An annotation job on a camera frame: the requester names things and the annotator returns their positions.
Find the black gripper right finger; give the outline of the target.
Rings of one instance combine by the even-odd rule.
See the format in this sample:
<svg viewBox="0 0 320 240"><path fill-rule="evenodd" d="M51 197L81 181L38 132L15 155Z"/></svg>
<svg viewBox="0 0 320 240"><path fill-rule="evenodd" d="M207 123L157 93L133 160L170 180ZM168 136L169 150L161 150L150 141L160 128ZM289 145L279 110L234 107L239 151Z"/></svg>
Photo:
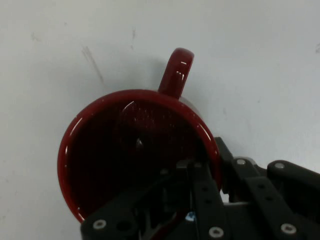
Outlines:
<svg viewBox="0 0 320 240"><path fill-rule="evenodd" d="M318 240L320 175L286 160L262 168L235 157L215 138L222 163L222 191L231 240Z"/></svg>

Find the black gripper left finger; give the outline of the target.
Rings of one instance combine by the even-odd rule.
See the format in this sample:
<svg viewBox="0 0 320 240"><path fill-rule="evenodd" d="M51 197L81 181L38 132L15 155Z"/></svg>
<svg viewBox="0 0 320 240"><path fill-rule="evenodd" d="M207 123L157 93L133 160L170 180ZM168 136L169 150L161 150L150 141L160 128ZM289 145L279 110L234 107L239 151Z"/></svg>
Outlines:
<svg viewBox="0 0 320 240"><path fill-rule="evenodd" d="M222 240L228 223L209 164L180 161L87 217L84 240Z"/></svg>

